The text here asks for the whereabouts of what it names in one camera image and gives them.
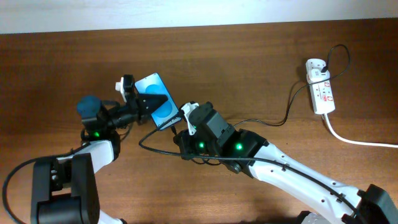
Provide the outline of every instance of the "white wall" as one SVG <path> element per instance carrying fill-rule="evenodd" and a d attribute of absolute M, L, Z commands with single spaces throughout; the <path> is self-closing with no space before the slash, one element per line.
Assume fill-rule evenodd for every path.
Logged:
<path fill-rule="evenodd" d="M 0 0 L 0 33 L 397 16 L 398 0 Z"/>

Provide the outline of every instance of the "black cable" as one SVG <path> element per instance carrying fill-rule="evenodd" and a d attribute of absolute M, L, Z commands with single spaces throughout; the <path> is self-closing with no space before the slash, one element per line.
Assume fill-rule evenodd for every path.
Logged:
<path fill-rule="evenodd" d="M 130 131 L 131 131 L 131 128 L 132 128 L 132 124 L 129 125 L 129 129 L 128 129 L 125 133 L 120 134 L 120 136 L 123 136 L 123 137 L 120 139 L 120 142 L 123 142 L 123 141 L 129 136 Z"/>
<path fill-rule="evenodd" d="M 217 164 L 214 164 L 214 163 L 212 163 L 212 162 L 209 162 L 209 160 L 210 160 L 210 159 L 207 159 L 207 160 L 202 159 L 202 161 L 203 161 L 205 164 L 210 165 L 210 166 L 219 166 L 219 165 L 221 165 L 220 162 L 217 163 Z"/>
<path fill-rule="evenodd" d="M 191 161 L 194 162 L 194 163 L 196 163 L 196 164 L 198 164 L 198 165 L 206 164 L 205 162 L 198 162 L 198 161 L 196 161 L 196 160 L 194 160 L 194 159 L 191 159 Z"/>
<path fill-rule="evenodd" d="M 345 203 L 352 211 L 353 213 L 358 217 L 358 219 L 362 222 L 362 224 L 367 224 L 367 221 L 364 219 L 364 217 L 362 216 L 362 214 L 360 214 L 358 212 L 358 210 L 349 202 L 347 201 L 347 199 L 344 198 L 343 195 L 340 195 L 338 192 L 336 192 L 335 190 L 333 190 L 331 187 L 327 186 L 326 184 L 320 182 L 319 180 L 309 176 L 308 174 L 305 174 L 297 169 L 294 169 L 290 166 L 287 166 L 285 164 L 282 164 L 280 162 L 277 161 L 273 161 L 270 159 L 263 159 L 263 158 L 250 158 L 250 157 L 221 157 L 221 156 L 203 156 L 203 155 L 195 155 L 195 154 L 182 154 L 182 153 L 178 153 L 178 152 L 170 152 L 170 151 L 164 151 L 164 150 L 160 150 L 160 149 L 154 149 L 152 147 L 149 146 L 145 146 L 143 145 L 143 142 L 149 138 L 151 135 L 153 135 L 154 133 L 156 133 L 157 131 L 159 131 L 161 128 L 163 128 L 166 124 L 168 124 L 169 122 L 171 122 L 171 120 L 177 118 L 177 117 L 182 117 L 183 116 L 183 111 L 179 111 L 176 115 L 174 115 L 172 118 L 170 118 L 169 120 L 167 120 L 166 122 L 164 122 L 163 124 L 161 124 L 160 126 L 158 126 L 157 128 L 155 128 L 153 131 L 151 131 L 150 133 L 148 133 L 147 135 L 145 135 L 138 143 L 138 145 L 140 145 L 140 147 L 147 149 L 150 152 L 156 152 L 159 154 L 163 154 L 163 155 L 168 155 L 168 156 L 178 156 L 178 157 L 192 157 L 192 158 L 198 158 L 198 159 L 216 159 L 216 160 L 222 160 L 222 161 L 259 161 L 259 162 L 266 162 L 269 164 L 273 164 L 273 165 L 277 165 L 282 167 L 283 169 L 292 171 L 298 175 L 301 175 L 302 177 L 311 180 L 312 182 L 318 184 L 319 186 L 323 187 L 324 189 L 326 189 L 327 191 L 329 191 L 332 195 L 336 196 L 339 200 L 341 200 L 343 203 Z"/>
<path fill-rule="evenodd" d="M 174 125 L 171 125 L 170 128 L 171 128 L 173 134 L 176 136 L 176 135 L 177 135 L 177 130 L 175 129 L 175 126 L 174 126 Z"/>
<path fill-rule="evenodd" d="M 338 76 L 342 75 L 343 73 L 345 73 L 345 72 L 349 69 L 349 66 L 351 65 L 351 56 L 350 56 L 350 54 L 349 54 L 349 50 L 348 50 L 347 46 L 345 46 L 344 44 L 338 44 L 338 45 L 336 45 L 336 46 L 334 46 L 334 47 L 332 47 L 332 48 L 330 49 L 329 54 L 328 54 L 328 60 L 327 60 L 327 62 L 326 62 L 326 66 L 323 67 L 322 71 L 323 71 L 325 68 L 326 68 L 326 70 L 325 70 L 324 72 L 326 72 L 326 71 L 328 70 L 328 68 L 329 68 L 329 62 L 330 62 L 330 57 L 331 57 L 331 53 L 332 53 L 332 51 L 333 51 L 335 48 L 337 48 L 337 47 L 343 47 L 343 48 L 346 50 L 346 52 L 347 52 L 348 63 L 347 63 L 346 68 L 345 68 L 341 73 L 339 73 L 339 74 L 337 74 L 337 75 L 335 75 L 335 76 L 332 76 L 332 77 L 330 77 L 330 78 L 327 78 L 327 79 L 322 80 L 322 81 L 319 81 L 319 82 L 315 82 L 315 83 L 311 83 L 311 84 L 306 84 L 306 85 L 304 85 L 303 87 L 301 87 L 300 89 L 298 89 L 298 90 L 296 91 L 296 93 L 294 93 L 294 95 L 293 95 L 293 97 L 292 97 L 292 99 L 291 99 L 289 105 L 287 106 L 285 117 L 283 118 L 283 120 L 282 120 L 280 123 L 271 124 L 271 123 L 267 123 L 267 122 L 265 122 L 265 121 L 261 121 L 261 120 L 259 120 L 259 119 L 245 119 L 245 120 L 240 121 L 240 122 L 238 122 L 237 124 L 235 124 L 234 127 L 236 127 L 236 126 L 238 126 L 238 125 L 240 125 L 240 124 L 246 123 L 246 122 L 258 122 L 258 123 L 261 123 L 261 124 L 264 124 L 264 125 L 267 125 L 267 126 L 272 126 L 272 127 L 279 127 L 279 126 L 284 125 L 284 124 L 286 123 L 286 121 L 287 121 L 287 117 L 288 117 L 288 115 L 289 115 L 290 107 L 292 106 L 295 97 L 297 96 L 297 94 L 298 94 L 300 91 L 302 91 L 302 90 L 303 90 L 304 88 L 306 88 L 306 87 L 309 87 L 310 85 L 318 84 L 318 83 L 321 83 L 321 82 L 324 82 L 324 81 L 328 81 L 328 80 L 332 80 L 332 79 L 334 79 L 334 78 L 337 78 Z"/>
<path fill-rule="evenodd" d="M 22 220 L 18 219 L 18 217 L 12 212 L 10 205 L 8 203 L 8 199 L 7 199 L 7 188 L 8 188 L 8 183 L 11 180 L 11 177 L 18 172 L 21 168 L 23 168 L 24 166 L 31 164 L 33 162 L 37 162 L 37 161 L 43 161 L 43 160 L 52 160 L 52 159 L 56 159 L 58 157 L 67 157 L 70 155 L 73 155 L 75 153 L 77 153 L 78 151 L 82 150 L 84 147 L 78 148 L 76 150 L 71 150 L 68 153 L 64 153 L 64 154 L 59 154 L 59 155 L 54 155 L 54 156 L 43 156 L 43 157 L 38 157 L 35 159 L 29 159 L 28 161 L 25 161 L 21 164 L 19 164 L 18 166 L 16 166 L 6 177 L 3 185 L 2 185 L 2 204 L 4 206 L 4 209 L 6 210 L 7 214 L 11 217 L 11 219 L 18 223 L 18 224 L 25 224 Z"/>

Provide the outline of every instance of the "white cable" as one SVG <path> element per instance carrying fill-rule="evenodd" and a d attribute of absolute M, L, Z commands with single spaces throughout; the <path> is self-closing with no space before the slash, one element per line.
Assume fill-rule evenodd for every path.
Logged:
<path fill-rule="evenodd" d="M 398 148 L 398 145 L 393 145 L 393 144 L 359 142 L 359 141 L 352 141 L 352 140 L 345 139 L 345 138 L 339 136 L 338 134 L 336 134 L 335 131 L 333 130 L 333 128 L 331 128 L 331 124 L 329 122 L 329 118 L 328 118 L 328 115 L 326 113 L 323 114 L 323 118 L 325 119 L 326 124 L 328 125 L 328 128 L 329 128 L 329 131 L 332 133 L 332 135 L 334 135 L 336 138 L 338 138 L 339 140 L 341 140 L 343 142 L 347 142 L 347 143 L 351 143 L 351 144 L 359 144 L 359 145 L 362 145 L 362 146 L 380 146 L 380 147 Z"/>

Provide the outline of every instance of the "green led light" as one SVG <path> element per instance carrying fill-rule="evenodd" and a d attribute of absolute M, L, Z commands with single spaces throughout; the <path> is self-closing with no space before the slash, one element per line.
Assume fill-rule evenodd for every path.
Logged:
<path fill-rule="evenodd" d="M 237 149 L 237 150 L 242 150 L 242 149 L 243 149 L 242 144 L 241 144 L 241 143 L 237 143 L 237 144 L 236 144 L 236 149 Z"/>

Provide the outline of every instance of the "power cord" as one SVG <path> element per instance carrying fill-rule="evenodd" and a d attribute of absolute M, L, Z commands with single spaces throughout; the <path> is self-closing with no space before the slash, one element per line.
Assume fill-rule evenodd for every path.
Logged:
<path fill-rule="evenodd" d="M 351 144 L 357 144 L 357 145 L 362 145 L 362 146 L 380 146 L 380 147 L 393 147 L 393 148 L 398 148 L 398 145 L 393 145 L 393 144 L 384 144 L 384 143 L 372 143 L 372 142 L 359 142 L 359 141 L 352 141 L 345 139 L 338 134 L 335 133 L 335 130 L 331 127 L 330 121 L 328 114 L 323 114 L 322 118 L 326 121 L 326 125 L 329 128 L 329 131 L 331 132 L 332 135 L 334 135 L 336 138 L 343 142 L 351 143 Z"/>
<path fill-rule="evenodd" d="M 332 195 L 336 196 L 339 200 L 341 200 L 343 203 L 345 203 L 352 211 L 353 213 L 358 217 L 358 219 L 360 220 L 360 222 L 362 224 L 367 224 L 367 221 L 365 220 L 365 218 L 362 216 L 362 214 L 349 202 L 347 201 L 347 199 L 345 199 L 344 195 L 339 194 L 338 192 L 336 192 L 335 190 L 333 190 L 332 188 L 330 188 L 329 186 L 327 186 L 326 184 L 320 182 L 319 180 L 309 176 L 308 174 L 305 174 L 297 169 L 294 169 L 290 166 L 285 166 L 285 164 L 282 164 L 280 162 L 277 161 L 273 161 L 270 159 L 263 159 L 263 158 L 250 158 L 250 157 L 221 157 L 221 156 L 203 156 L 203 155 L 195 155 L 195 154 L 182 154 L 179 152 L 170 152 L 170 151 L 165 151 L 165 150 L 160 150 L 160 149 L 154 149 L 152 147 L 149 146 L 145 146 L 143 144 L 143 142 L 149 138 L 151 135 L 153 135 L 154 133 L 156 133 L 157 131 L 159 131 L 161 128 L 163 128 L 166 124 L 168 124 L 169 122 L 171 122 L 171 120 L 175 119 L 175 118 L 182 118 L 183 117 L 184 112 L 183 111 L 179 111 L 176 115 L 174 115 L 173 117 L 171 117 L 169 120 L 167 120 L 166 122 L 164 122 L 163 124 L 161 124 L 160 126 L 156 127 L 153 131 L 151 131 L 150 133 L 148 133 L 147 135 L 145 135 L 138 143 L 138 145 L 140 145 L 140 147 L 142 147 L 143 149 L 146 149 L 150 152 L 156 152 L 159 154 L 163 154 L 163 155 L 167 155 L 167 156 L 178 156 L 178 157 L 192 157 L 192 158 L 197 158 L 197 159 L 216 159 L 219 161 L 259 161 L 259 162 L 266 162 L 269 164 L 273 164 L 273 165 L 277 165 L 280 166 L 286 170 L 292 171 L 298 175 L 301 175 L 302 177 L 311 180 L 312 182 L 318 184 L 319 186 L 323 187 L 324 189 L 326 189 L 327 191 L 329 191 Z"/>
<path fill-rule="evenodd" d="M 330 78 L 327 78 L 327 79 L 322 80 L 322 81 L 319 81 L 319 82 L 315 82 L 315 83 L 311 83 L 311 84 L 306 84 L 306 85 L 304 85 L 303 87 L 299 88 L 299 89 L 294 93 L 294 95 L 293 95 L 293 97 L 292 97 L 290 103 L 288 104 L 287 109 L 286 109 L 285 117 L 283 118 L 283 120 L 282 120 L 280 123 L 272 124 L 272 123 L 268 123 L 268 122 L 265 122 L 265 121 L 261 121 L 261 120 L 259 120 L 259 119 L 245 119 L 245 120 L 240 121 L 240 122 L 238 122 L 237 124 L 235 124 L 234 127 L 237 127 L 237 126 L 239 126 L 239 125 L 241 125 L 241 124 L 243 124 L 243 123 L 246 123 L 246 122 L 258 122 L 258 123 L 261 123 L 261 124 L 263 124 L 263 125 L 272 126 L 272 127 L 279 127 L 279 126 L 284 125 L 284 124 L 286 123 L 286 121 L 287 121 L 287 117 L 289 116 L 290 107 L 292 106 L 294 99 L 296 98 L 297 94 L 298 94 L 300 91 L 302 91 L 302 90 L 303 90 L 304 88 L 306 88 L 306 87 L 309 87 L 310 85 L 314 85 L 314 84 L 318 84 L 318 83 L 322 83 L 322 82 L 325 82 L 325 81 L 328 81 L 328 80 L 335 79 L 335 78 L 337 78 L 338 76 L 344 74 L 344 73 L 349 69 L 349 66 L 351 65 L 351 56 L 350 56 L 350 54 L 349 54 L 349 50 L 348 50 L 347 46 L 345 46 L 344 44 L 338 44 L 338 45 L 336 45 L 336 46 L 334 46 L 334 47 L 332 47 L 332 48 L 330 49 L 329 54 L 328 54 L 328 60 L 327 60 L 327 62 L 326 62 L 326 66 L 323 67 L 322 71 L 324 71 L 324 70 L 327 71 L 327 70 L 328 70 L 328 68 L 329 68 L 329 62 L 330 62 L 330 58 L 331 58 L 331 53 L 332 53 L 333 50 L 334 50 L 335 48 L 337 48 L 337 47 L 343 47 L 343 48 L 346 50 L 346 52 L 347 52 L 348 63 L 347 63 L 346 68 L 345 68 L 341 73 L 339 73 L 339 74 L 337 74 L 337 75 L 335 75 L 335 76 L 332 76 L 332 77 L 330 77 Z"/>
<path fill-rule="evenodd" d="M 17 223 L 17 224 L 25 224 L 22 220 L 20 220 L 11 210 L 10 205 L 8 203 L 7 199 L 7 188 L 8 188 L 8 183 L 10 182 L 12 176 L 16 172 L 18 172 L 20 169 L 22 169 L 24 166 L 29 165 L 31 163 L 37 162 L 37 161 L 47 161 L 47 160 L 53 160 L 58 157 L 67 157 L 70 155 L 76 154 L 78 151 L 82 150 L 84 147 L 78 148 L 76 150 L 71 149 L 70 152 L 64 153 L 64 154 L 59 154 L 59 155 L 54 155 L 54 156 L 43 156 L 43 157 L 38 157 L 35 159 L 29 159 L 28 161 L 25 161 L 18 166 L 16 166 L 6 177 L 3 185 L 2 185 L 2 204 L 4 205 L 4 209 L 6 210 L 7 214 L 11 217 L 11 219 Z"/>

